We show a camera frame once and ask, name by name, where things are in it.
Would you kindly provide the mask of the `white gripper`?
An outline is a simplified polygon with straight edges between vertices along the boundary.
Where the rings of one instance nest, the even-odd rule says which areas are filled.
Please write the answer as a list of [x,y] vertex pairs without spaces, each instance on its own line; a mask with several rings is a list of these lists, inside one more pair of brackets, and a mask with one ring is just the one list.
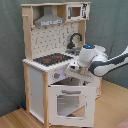
[[87,78],[87,71],[88,69],[86,67],[79,66],[76,61],[71,61],[68,67],[66,68],[65,73],[67,76],[84,80]]

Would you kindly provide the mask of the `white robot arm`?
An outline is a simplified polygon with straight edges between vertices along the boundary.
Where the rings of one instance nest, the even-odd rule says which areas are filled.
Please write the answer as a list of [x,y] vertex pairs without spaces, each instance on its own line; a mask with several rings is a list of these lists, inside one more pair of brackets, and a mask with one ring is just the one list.
[[79,53],[79,58],[72,61],[66,74],[81,80],[87,80],[87,76],[102,77],[112,70],[128,64],[128,46],[120,55],[109,59],[106,49],[97,45],[84,45]]

